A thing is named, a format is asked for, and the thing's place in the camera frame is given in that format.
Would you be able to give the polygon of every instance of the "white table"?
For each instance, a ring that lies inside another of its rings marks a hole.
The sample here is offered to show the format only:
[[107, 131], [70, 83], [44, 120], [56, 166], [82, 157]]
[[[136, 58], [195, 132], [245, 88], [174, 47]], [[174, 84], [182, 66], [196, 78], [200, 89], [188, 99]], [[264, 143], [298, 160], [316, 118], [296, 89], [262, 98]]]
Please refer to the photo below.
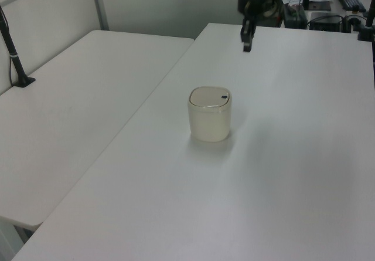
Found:
[[94, 31], [0, 96], [0, 219], [36, 229], [192, 42]]
[[[240, 28], [207, 26], [14, 261], [373, 260], [371, 44]], [[190, 137], [202, 85], [233, 94], [219, 143]]]

